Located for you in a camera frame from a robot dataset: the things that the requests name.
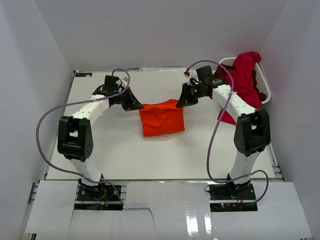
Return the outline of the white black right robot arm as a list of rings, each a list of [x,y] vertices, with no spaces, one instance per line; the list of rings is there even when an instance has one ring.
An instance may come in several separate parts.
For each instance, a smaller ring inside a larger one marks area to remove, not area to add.
[[[188,81],[182,85],[177,108],[193,106],[200,98],[210,97],[223,107],[221,115],[228,113],[236,123],[233,141],[237,153],[224,181],[226,195],[236,200],[250,185],[255,161],[271,142],[269,114],[246,103],[234,91],[235,81],[216,78],[209,65],[196,69],[194,74],[187,68],[184,76]]]

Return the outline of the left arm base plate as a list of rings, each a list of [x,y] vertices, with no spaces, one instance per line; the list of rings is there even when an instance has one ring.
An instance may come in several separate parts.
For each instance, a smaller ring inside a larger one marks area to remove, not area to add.
[[[97,192],[87,190],[84,186],[79,185],[74,209],[85,211],[121,211],[123,205],[117,193],[121,196],[122,187],[115,185],[115,189],[110,185],[105,185],[100,192]]]

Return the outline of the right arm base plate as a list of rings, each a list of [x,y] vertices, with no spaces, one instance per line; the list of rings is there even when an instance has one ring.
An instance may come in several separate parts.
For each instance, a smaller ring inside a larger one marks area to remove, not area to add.
[[[225,184],[208,184],[204,190],[209,193],[212,213],[257,212],[258,206],[252,203],[256,194],[251,183],[249,187],[232,192]]]

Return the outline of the orange t shirt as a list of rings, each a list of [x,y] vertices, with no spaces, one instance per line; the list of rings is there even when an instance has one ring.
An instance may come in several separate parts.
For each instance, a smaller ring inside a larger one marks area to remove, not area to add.
[[[184,109],[176,107],[178,100],[144,104],[139,110],[143,137],[176,134],[185,130]]]

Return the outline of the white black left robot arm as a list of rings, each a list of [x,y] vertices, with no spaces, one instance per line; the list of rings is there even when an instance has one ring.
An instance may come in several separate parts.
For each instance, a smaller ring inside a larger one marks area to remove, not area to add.
[[[105,196],[106,187],[100,184],[103,175],[91,158],[94,150],[92,125],[113,105],[120,105],[126,112],[144,108],[132,93],[129,81],[127,77],[106,75],[104,84],[94,90],[88,103],[59,120],[57,151],[74,165],[81,175],[81,183],[89,187],[88,193],[96,200]]]

